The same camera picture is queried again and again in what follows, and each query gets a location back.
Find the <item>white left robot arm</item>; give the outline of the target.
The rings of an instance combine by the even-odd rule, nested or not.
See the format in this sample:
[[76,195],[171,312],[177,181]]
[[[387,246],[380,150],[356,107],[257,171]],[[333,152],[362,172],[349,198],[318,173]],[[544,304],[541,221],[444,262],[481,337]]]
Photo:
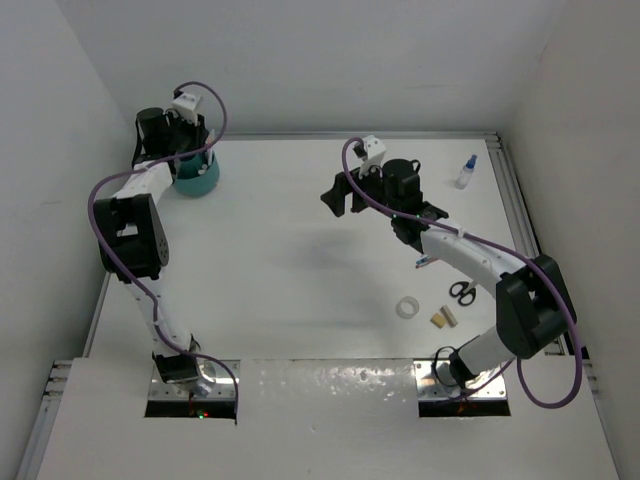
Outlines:
[[200,379],[194,354],[199,344],[188,328],[163,311],[162,271],[169,262],[169,244],[157,204],[173,186],[179,167],[154,162],[202,147],[209,136],[204,116],[189,119],[175,107],[151,107],[136,114],[136,146],[131,166],[136,172],[108,199],[93,204],[93,215],[114,262],[100,250],[106,270],[117,276],[134,297],[152,337],[152,359],[166,384],[187,385]]

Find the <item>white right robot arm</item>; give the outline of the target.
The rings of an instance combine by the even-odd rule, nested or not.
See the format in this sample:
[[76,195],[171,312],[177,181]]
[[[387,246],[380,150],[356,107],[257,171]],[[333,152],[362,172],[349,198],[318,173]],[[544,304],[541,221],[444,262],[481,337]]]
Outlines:
[[420,169],[417,160],[365,161],[336,174],[320,199],[337,217],[367,208],[384,214],[402,243],[460,271],[472,288],[494,299],[494,325],[452,348],[435,370],[438,382],[462,389],[489,369],[522,363],[564,333],[575,333],[576,314],[557,262],[547,255],[528,258],[464,232],[425,199]]

